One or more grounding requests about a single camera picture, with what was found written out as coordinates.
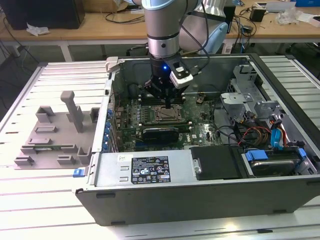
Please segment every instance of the green circuit board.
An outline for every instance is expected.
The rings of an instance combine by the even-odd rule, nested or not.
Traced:
[[[211,120],[212,101],[197,103],[199,96],[186,96],[183,104],[143,105],[138,100],[123,100],[116,109],[120,152],[183,150],[194,146],[222,145]],[[147,144],[143,130],[170,128],[179,130],[178,141]]]

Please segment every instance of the open computer chassis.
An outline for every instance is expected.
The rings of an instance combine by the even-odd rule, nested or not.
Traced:
[[[75,191],[99,225],[291,213],[320,195],[319,129],[260,57],[211,56],[170,109],[143,88],[149,61],[107,59]]]

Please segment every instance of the gray chassis side panel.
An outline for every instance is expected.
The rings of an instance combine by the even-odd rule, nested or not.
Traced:
[[[320,195],[312,179],[205,186],[78,191],[101,226],[292,213]]]

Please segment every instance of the wooden desk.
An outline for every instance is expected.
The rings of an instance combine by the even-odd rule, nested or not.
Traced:
[[[236,8],[238,15],[241,10],[249,8],[256,0],[244,0],[245,6]],[[320,15],[320,7],[297,7],[306,14]],[[262,22],[255,22],[257,29],[255,35],[250,39],[251,43],[312,43],[320,42],[320,28],[314,27],[306,22],[297,24],[280,25],[276,21],[277,13],[268,13],[263,17]],[[250,12],[243,15],[249,18]],[[243,25],[253,26],[252,23],[241,18]],[[231,31],[226,36],[223,46],[223,53],[230,53],[233,44],[238,36],[238,27],[232,23]]]
[[[255,0],[244,0],[245,6],[237,7],[236,13],[252,6]],[[320,7],[300,7],[304,13],[320,14]],[[50,34],[33,36],[25,30],[11,30],[12,34],[23,45],[55,45],[60,46],[67,62],[72,61],[69,51],[70,45],[108,45],[108,44],[144,44],[147,42],[147,32],[144,22],[136,24],[116,24],[107,22],[105,13],[86,13],[79,29],[50,29]],[[119,13],[114,16],[116,21],[126,21],[141,16],[141,14]],[[7,46],[18,45],[6,31],[2,18],[0,20],[0,39]],[[257,31],[251,38],[251,43],[310,43],[320,42],[320,28],[308,23],[279,25],[276,14],[269,13],[264,16],[261,23],[256,23]],[[242,19],[246,25],[251,23]],[[224,41],[224,53],[229,53],[238,36],[238,28],[233,24],[231,32]]]

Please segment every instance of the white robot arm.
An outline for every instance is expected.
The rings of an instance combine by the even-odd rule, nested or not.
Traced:
[[[199,42],[210,53],[219,49],[228,28],[223,22],[226,0],[125,1],[144,8],[152,72],[144,88],[169,108],[200,71],[188,69],[179,55],[180,49],[197,52]]]

